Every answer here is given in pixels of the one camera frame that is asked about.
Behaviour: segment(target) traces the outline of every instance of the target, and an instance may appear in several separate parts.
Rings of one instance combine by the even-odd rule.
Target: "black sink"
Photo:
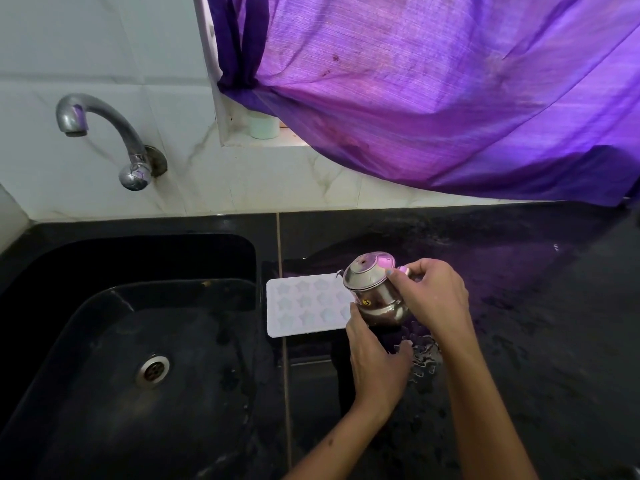
[[[37,259],[0,296],[0,477],[236,477],[268,458],[252,418],[274,362],[257,284],[252,243],[231,234],[93,239]],[[158,356],[153,384],[141,367]]]

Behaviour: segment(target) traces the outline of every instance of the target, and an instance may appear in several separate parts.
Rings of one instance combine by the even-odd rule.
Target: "hand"
[[[458,345],[477,344],[469,313],[469,293],[460,275],[437,259],[422,258],[406,266],[414,276],[424,275],[419,283],[397,269],[389,269],[388,277],[443,351]]]
[[[412,344],[404,340],[399,352],[389,355],[369,330],[355,303],[351,304],[347,336],[356,387],[356,399],[351,410],[370,415],[382,426],[404,393],[413,363]]]

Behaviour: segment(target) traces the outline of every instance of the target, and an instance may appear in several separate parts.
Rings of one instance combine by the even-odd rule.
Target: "faucet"
[[[86,136],[89,126],[86,113],[94,112],[110,122],[120,133],[131,164],[120,170],[118,179],[129,190],[142,190],[151,177],[159,177],[167,170],[166,158],[140,140],[133,126],[123,115],[104,101],[89,94],[68,94],[56,106],[56,120],[60,131],[70,137]]]

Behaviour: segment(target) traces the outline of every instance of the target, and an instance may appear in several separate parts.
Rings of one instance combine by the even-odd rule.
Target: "drain strainer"
[[[136,374],[136,384],[151,389],[164,380],[169,372],[169,359],[163,355],[155,355],[142,364]]]

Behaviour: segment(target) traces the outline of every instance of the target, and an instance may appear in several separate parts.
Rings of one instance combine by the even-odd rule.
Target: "curtain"
[[[208,0],[220,91],[347,168],[617,205],[640,177],[640,0]]]

